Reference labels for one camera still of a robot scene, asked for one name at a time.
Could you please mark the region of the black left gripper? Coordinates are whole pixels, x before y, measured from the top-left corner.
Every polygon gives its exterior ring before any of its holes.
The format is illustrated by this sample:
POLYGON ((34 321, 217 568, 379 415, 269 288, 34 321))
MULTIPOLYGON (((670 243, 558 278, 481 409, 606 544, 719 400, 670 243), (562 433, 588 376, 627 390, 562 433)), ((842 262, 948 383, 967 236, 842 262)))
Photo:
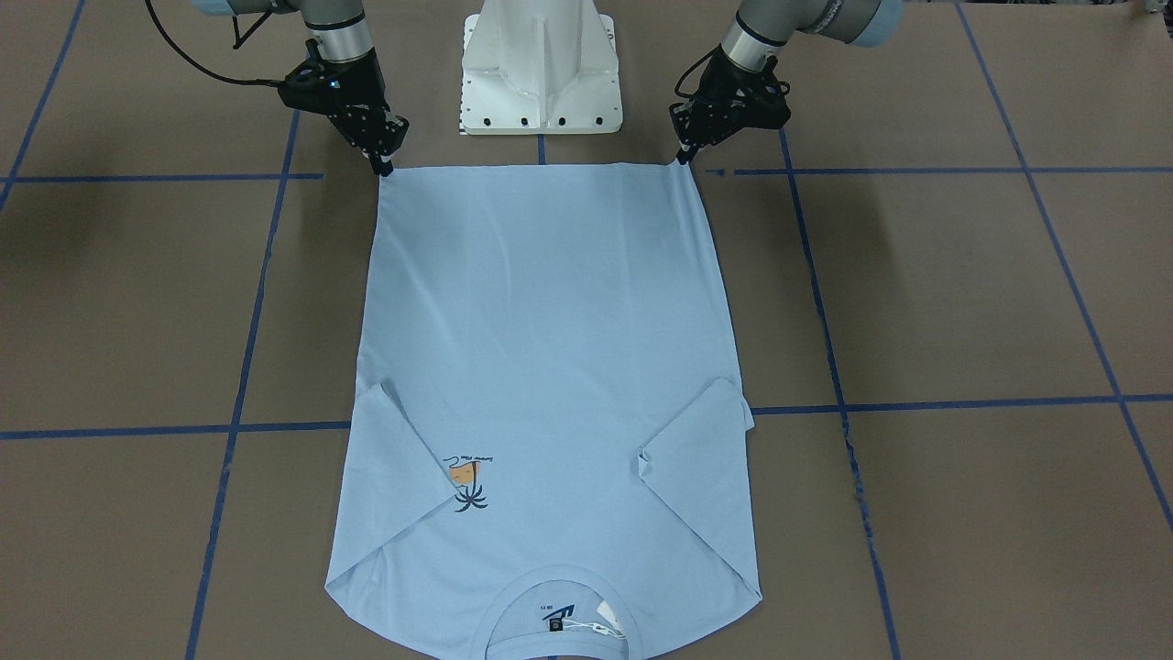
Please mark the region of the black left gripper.
POLYGON ((703 147, 719 145, 741 131, 728 118, 730 102, 743 86, 779 80, 774 72, 777 66, 778 57, 769 53, 762 70, 746 72, 723 49, 713 49, 684 72, 674 86, 674 95, 682 101, 669 107, 680 143, 677 163, 689 166, 703 147))

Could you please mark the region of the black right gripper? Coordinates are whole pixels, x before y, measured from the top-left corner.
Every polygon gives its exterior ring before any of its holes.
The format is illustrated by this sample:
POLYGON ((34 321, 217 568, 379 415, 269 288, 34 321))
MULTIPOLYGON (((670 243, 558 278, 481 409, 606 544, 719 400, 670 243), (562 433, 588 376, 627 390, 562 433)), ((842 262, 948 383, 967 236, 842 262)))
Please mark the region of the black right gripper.
POLYGON ((392 154, 402 145, 411 121, 389 108, 377 52, 345 62, 319 59, 313 96, 316 113, 368 155, 374 173, 386 177, 394 171, 392 154))

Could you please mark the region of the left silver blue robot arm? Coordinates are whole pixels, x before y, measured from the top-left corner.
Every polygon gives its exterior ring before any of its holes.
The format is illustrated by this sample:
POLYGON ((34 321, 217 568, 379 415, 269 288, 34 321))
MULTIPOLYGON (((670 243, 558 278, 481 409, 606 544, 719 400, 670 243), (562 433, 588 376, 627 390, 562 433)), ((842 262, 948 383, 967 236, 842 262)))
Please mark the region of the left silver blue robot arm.
POLYGON ((775 68, 794 34, 874 49, 903 15, 901 1, 743 1, 720 43, 674 84, 674 161, 687 166, 704 147, 744 129, 784 129, 792 115, 789 84, 775 68))

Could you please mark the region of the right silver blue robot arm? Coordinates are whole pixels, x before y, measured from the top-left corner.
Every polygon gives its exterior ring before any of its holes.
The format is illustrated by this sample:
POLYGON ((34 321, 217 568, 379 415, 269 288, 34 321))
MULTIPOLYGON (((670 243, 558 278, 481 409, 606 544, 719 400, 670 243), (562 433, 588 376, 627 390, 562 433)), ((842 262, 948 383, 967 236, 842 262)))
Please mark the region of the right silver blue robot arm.
POLYGON ((307 28, 306 56, 272 86, 290 109, 328 118, 380 177, 411 122, 389 108, 377 47, 360 1, 194 1, 208 16, 240 18, 297 13, 307 28))

